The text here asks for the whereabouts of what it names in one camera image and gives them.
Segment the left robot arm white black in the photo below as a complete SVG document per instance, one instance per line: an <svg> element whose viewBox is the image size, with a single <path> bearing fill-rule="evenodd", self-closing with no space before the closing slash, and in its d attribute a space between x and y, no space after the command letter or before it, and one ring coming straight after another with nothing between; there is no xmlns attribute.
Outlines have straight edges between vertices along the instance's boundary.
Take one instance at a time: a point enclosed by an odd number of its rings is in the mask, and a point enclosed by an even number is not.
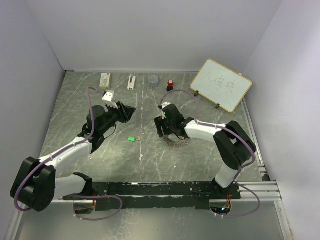
<svg viewBox="0 0 320 240"><path fill-rule="evenodd" d="M68 177L57 174L68 165L93 154L105 141L105 133L117 123L128 123L136 108L118 101L115 107L95 105L86 117L80 134L61 149L41 158L26 158L10 190L15 207L20 211L43 211L58 198L77 195L89 199L94 192L93 180L75 172ZM19 203L26 205L23 209Z"/></svg>

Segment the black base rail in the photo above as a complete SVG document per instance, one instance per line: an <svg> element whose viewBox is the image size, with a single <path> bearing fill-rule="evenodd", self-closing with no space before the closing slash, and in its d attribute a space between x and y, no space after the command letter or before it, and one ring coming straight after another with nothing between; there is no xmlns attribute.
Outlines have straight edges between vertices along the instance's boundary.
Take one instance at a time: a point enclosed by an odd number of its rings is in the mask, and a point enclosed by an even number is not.
<svg viewBox="0 0 320 240"><path fill-rule="evenodd" d="M241 198L239 187L222 189L211 181L94 182L90 196L111 195L122 200L123 209L210 209L210 201L226 203Z"/></svg>

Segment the metal disc with keyrings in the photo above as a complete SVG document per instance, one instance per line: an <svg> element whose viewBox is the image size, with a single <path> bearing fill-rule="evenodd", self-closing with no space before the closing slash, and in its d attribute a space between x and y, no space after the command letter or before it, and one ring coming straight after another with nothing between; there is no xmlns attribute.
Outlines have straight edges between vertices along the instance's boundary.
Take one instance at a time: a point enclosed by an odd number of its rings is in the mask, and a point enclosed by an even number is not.
<svg viewBox="0 0 320 240"><path fill-rule="evenodd" d="M182 148L189 144L190 140L188 138L182 140L178 139L177 141L170 139L167 135L160 138L164 144L173 148Z"/></svg>

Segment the small whiteboard yellow frame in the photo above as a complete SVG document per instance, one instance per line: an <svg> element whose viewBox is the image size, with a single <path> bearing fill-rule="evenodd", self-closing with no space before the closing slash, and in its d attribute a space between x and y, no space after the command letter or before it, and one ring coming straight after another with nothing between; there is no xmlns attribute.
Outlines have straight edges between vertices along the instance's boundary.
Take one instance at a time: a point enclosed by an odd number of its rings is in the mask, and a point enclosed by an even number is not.
<svg viewBox="0 0 320 240"><path fill-rule="evenodd" d="M213 59L207 59L191 82L190 89L232 113L252 85L250 79Z"/></svg>

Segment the white stapler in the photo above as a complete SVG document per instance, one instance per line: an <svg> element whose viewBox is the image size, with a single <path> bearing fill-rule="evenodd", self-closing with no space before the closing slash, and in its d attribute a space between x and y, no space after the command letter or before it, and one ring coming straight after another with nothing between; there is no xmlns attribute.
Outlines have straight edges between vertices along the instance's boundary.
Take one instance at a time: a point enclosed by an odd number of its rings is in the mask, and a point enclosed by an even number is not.
<svg viewBox="0 0 320 240"><path fill-rule="evenodd" d="M135 75L130 75L129 79L128 79L127 90L128 91L133 91L135 89L135 84L136 84L136 76Z"/></svg>

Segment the green white staples box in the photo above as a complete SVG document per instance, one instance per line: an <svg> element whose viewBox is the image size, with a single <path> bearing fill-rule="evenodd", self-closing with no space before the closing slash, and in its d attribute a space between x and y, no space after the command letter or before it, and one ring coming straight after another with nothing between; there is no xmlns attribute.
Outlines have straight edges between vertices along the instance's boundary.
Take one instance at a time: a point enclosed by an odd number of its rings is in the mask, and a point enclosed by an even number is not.
<svg viewBox="0 0 320 240"><path fill-rule="evenodd" d="M102 90L109 90L110 86L111 86L111 74L109 72L101 73L99 87Z"/></svg>

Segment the red black stamp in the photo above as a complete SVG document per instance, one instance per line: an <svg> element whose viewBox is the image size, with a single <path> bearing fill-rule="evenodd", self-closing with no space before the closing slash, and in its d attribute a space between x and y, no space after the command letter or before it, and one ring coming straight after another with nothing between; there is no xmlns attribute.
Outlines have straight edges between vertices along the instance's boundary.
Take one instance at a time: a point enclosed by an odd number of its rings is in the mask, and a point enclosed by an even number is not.
<svg viewBox="0 0 320 240"><path fill-rule="evenodd" d="M174 89L174 81L173 80L169 80L167 82L167 88L166 88L166 91L167 92L170 92Z"/></svg>

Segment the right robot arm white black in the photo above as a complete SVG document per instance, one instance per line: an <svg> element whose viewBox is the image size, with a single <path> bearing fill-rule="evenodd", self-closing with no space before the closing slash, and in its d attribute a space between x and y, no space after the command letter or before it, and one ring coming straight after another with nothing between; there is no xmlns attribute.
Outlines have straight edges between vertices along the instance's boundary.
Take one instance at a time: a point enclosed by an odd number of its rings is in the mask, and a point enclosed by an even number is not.
<svg viewBox="0 0 320 240"><path fill-rule="evenodd" d="M236 121L226 124L213 124L195 118L184 118L178 108L169 102L158 106L161 114L154 118L158 136L169 144L178 144L169 136L176 136L181 143L189 139L200 139L214 143L223 164L212 180L212 193L223 199L248 161L255 160L256 145Z"/></svg>

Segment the clear jar of paperclips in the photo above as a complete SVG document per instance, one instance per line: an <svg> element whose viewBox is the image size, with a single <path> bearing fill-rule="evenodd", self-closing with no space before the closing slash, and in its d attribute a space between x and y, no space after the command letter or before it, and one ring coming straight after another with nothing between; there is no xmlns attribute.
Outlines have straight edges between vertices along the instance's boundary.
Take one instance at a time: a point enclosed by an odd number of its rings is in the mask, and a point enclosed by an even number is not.
<svg viewBox="0 0 320 240"><path fill-rule="evenodd" d="M151 88L157 88L159 85L159 77L157 75L150 75L149 78L149 85Z"/></svg>

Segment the key with green tag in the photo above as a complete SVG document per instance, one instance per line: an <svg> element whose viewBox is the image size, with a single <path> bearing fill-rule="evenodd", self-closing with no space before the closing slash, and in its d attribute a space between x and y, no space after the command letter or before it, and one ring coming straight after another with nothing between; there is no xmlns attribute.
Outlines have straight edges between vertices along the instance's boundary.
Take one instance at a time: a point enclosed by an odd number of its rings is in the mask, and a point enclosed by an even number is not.
<svg viewBox="0 0 320 240"><path fill-rule="evenodd" d="M136 136L136 137L128 136L127 140L130 141L130 142L137 142L137 141L141 140L141 137L140 136Z"/></svg>

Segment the aluminium frame rail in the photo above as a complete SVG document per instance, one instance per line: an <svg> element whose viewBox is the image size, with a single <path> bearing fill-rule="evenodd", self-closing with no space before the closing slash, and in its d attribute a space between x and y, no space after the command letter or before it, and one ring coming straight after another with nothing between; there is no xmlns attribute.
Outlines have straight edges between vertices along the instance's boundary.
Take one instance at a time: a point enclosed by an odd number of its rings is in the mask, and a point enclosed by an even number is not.
<svg viewBox="0 0 320 240"><path fill-rule="evenodd" d="M237 178L237 181L255 192L261 201L281 201L282 195L277 182L269 179L268 171L263 161L253 122L245 100L241 102L241 107L247 124L246 131L256 146L256 152L255 162L243 169Z"/></svg>

